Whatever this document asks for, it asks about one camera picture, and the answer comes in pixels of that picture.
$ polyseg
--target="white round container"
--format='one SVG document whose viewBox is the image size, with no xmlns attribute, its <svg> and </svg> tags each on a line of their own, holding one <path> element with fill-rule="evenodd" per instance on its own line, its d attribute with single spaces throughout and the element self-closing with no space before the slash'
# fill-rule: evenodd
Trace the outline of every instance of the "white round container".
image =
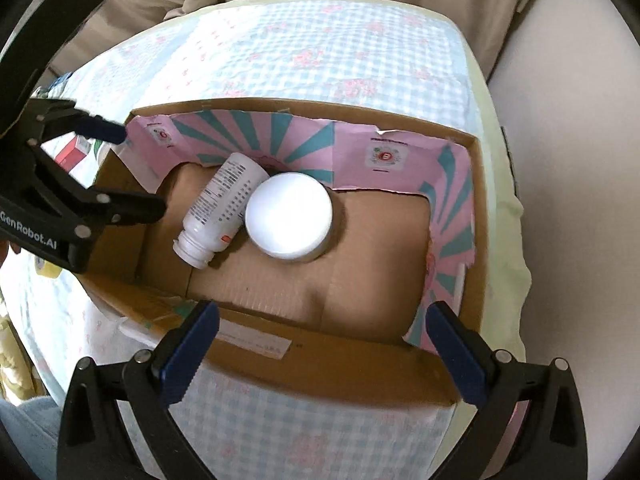
<svg viewBox="0 0 640 480">
<path fill-rule="evenodd" d="M 326 249 L 332 219 L 322 184 L 304 173 L 281 173 L 251 195 L 244 222 L 251 240 L 269 256 L 310 261 Z"/>
<path fill-rule="evenodd" d="M 184 217 L 175 253 L 192 267 L 207 267 L 228 247 L 242 226 L 249 197 L 268 177 L 248 156 L 232 153 Z"/>
</svg>

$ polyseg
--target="bed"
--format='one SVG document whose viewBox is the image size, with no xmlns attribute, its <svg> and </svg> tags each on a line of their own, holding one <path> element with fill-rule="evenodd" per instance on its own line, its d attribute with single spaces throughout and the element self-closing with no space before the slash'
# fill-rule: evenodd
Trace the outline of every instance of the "bed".
<svg viewBox="0 0 640 480">
<path fill-rule="evenodd" d="M 171 101 L 321 100 L 415 116 L 479 137 L 489 215 L 481 335 L 492 348 L 524 359 L 519 321 L 530 275 L 522 257 L 522 206 L 481 70 L 444 16 L 385 0 L 238 0 L 136 35 L 53 85 L 49 96 L 74 99 L 79 108 L 113 121 L 124 121 L 132 108 Z M 55 155 L 69 140 L 56 139 L 46 150 Z M 90 185 L 106 149 L 94 142 L 71 174 Z M 59 405 L 80 357 L 115 362 L 153 344 L 143 330 L 92 301 L 66 270 L 55 280 L 37 275 L 33 256 L 24 251 L 10 256 L 0 286 L 16 330 Z M 196 451 L 217 471 L 228 456 L 217 455 L 225 444 L 216 440 L 216 421 L 206 415 L 219 396 L 247 387 L 201 367 L 185 401 L 172 408 Z M 472 415 L 464 404 L 432 410 L 424 428 L 429 446 L 415 471 L 425 474 L 440 463 Z M 125 420 L 146 468 L 158 474 L 127 412 Z"/>
</svg>

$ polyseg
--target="screw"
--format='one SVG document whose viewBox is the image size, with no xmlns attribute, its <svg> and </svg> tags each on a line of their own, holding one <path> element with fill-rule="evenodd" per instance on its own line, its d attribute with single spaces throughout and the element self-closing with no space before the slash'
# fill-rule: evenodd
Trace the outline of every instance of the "screw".
<svg viewBox="0 0 640 480">
<path fill-rule="evenodd" d="M 78 238 L 89 238 L 91 236 L 91 229 L 82 224 L 77 225 L 74 232 Z"/>
<path fill-rule="evenodd" d="M 138 350 L 133 355 L 133 359 L 135 362 L 140 364 L 146 363 L 147 361 L 149 361 L 149 359 L 151 359 L 151 350 L 147 350 L 147 349 Z"/>
<path fill-rule="evenodd" d="M 569 369 L 569 363 L 561 357 L 554 359 L 554 364 L 558 370 L 562 370 L 563 372 Z"/>
<path fill-rule="evenodd" d="M 91 358 L 83 357 L 78 361 L 78 370 L 86 370 L 89 366 L 91 366 Z"/>
<path fill-rule="evenodd" d="M 513 356 L 511 355 L 510 352 L 507 352 L 506 350 L 498 350 L 495 353 L 495 358 L 498 360 L 498 362 L 507 364 L 511 362 L 511 359 L 513 358 Z"/>
</svg>

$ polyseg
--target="bottle cap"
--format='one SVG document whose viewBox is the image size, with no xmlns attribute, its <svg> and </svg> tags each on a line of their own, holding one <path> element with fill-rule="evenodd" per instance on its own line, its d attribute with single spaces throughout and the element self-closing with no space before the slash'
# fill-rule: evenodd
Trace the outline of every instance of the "bottle cap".
<svg viewBox="0 0 640 480">
<path fill-rule="evenodd" d="M 244 223 L 251 240 L 283 260 L 311 260 L 329 238 L 333 208 L 322 184 L 304 173 L 281 173 L 249 198 Z"/>
<path fill-rule="evenodd" d="M 174 252 L 196 269 L 206 269 L 215 254 L 201 246 L 185 231 L 174 240 Z"/>
</svg>

